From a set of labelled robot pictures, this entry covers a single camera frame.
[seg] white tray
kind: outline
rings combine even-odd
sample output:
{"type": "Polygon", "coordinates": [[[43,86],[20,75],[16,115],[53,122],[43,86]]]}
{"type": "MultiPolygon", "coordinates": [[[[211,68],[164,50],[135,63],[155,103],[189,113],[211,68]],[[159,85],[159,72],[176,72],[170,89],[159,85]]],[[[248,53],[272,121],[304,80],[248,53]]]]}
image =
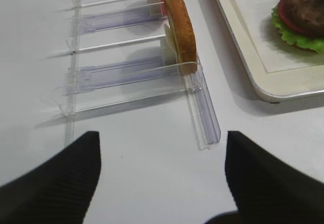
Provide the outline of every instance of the white tray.
{"type": "Polygon", "coordinates": [[[246,18],[237,5],[242,1],[217,1],[255,91],[262,99],[278,103],[324,93],[324,65],[322,63],[300,68],[292,66],[290,69],[268,72],[246,26],[246,18]]]}

